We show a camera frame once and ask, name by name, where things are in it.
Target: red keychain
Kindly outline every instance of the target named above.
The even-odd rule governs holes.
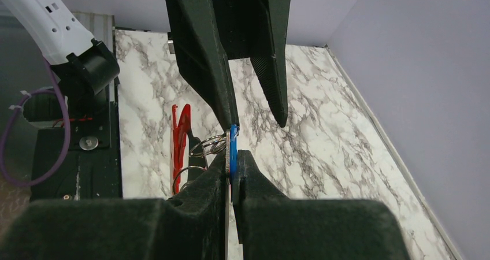
[[[191,129],[191,105],[185,104],[180,114],[179,123],[176,118],[177,105],[172,106],[172,179],[175,180],[175,194],[179,193],[180,177],[175,178],[184,165],[184,152],[187,145],[187,132]]]

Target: blue keychain tag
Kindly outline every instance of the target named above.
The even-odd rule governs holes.
[[[227,151],[229,153],[229,175],[231,182],[233,182],[233,177],[235,176],[236,172],[236,137],[238,136],[239,132],[240,128],[238,126],[235,124],[231,125],[229,131],[229,151]]]

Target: textured black plastic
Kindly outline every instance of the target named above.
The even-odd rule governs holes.
[[[368,200],[293,200],[239,151],[233,204],[245,259],[409,260],[393,214]],[[0,259],[225,259],[224,153],[171,199],[40,200],[15,220]]]
[[[189,137],[189,144],[188,144],[189,150],[192,149],[194,146],[196,146],[197,144],[199,144],[201,142],[201,140],[198,137],[195,137],[192,134],[192,130],[191,129],[187,132],[187,136]],[[204,149],[202,148],[202,146],[198,146],[194,151],[197,154],[199,154],[199,153],[204,152]],[[206,157],[205,156],[204,157],[191,157],[191,156],[185,155],[184,157],[188,157],[188,159],[189,159],[189,166],[200,166],[201,168],[207,169],[207,161],[206,161]],[[203,171],[200,170],[200,169],[190,169],[188,171],[188,173],[187,173],[187,181],[188,182],[194,181],[202,173],[203,173]]]
[[[285,40],[290,0],[166,0],[182,77],[221,127],[239,125],[228,60],[250,57],[270,109],[287,121]]]

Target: gray wall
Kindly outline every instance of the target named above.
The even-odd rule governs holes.
[[[29,33],[0,5],[0,129],[12,115],[8,107],[22,97],[21,90],[49,86],[41,53]],[[11,175],[30,178],[37,129],[18,118],[6,146]]]
[[[490,259],[490,0],[358,0],[328,45],[467,259]]]
[[[63,0],[72,11],[113,14],[116,25],[168,32],[165,0]],[[288,43],[323,46],[356,0],[291,0]]]

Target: black plastic mount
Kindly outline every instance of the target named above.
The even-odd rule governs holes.
[[[228,60],[250,58],[274,118],[288,116],[285,43],[290,0],[166,0],[182,77],[223,130],[239,125]]]
[[[410,259],[398,222],[382,203],[288,199],[249,151],[237,157],[233,207],[244,259]],[[225,259],[228,190],[221,153],[167,201],[40,200],[12,224],[0,258]]]
[[[114,88],[115,101],[109,101],[108,92],[108,90],[101,92],[106,94],[105,107],[97,115],[91,116],[93,120],[70,122],[68,154],[52,176],[31,187],[31,202],[40,199],[61,199],[64,196],[73,199],[77,194],[77,185],[80,186],[78,190],[80,199],[123,197],[117,87]],[[51,107],[59,108],[57,103],[53,102]],[[86,136],[98,139],[97,148],[91,151],[80,148],[80,139]],[[62,128],[46,128],[38,131],[32,178],[38,178],[51,168],[60,154],[63,141]]]
[[[68,96],[70,107],[83,114],[101,111],[107,100],[106,95],[100,93],[120,72],[112,52],[103,42],[93,39],[92,47],[82,55],[77,57],[72,53],[66,59],[67,63],[53,65],[51,69],[61,79],[58,85]]]

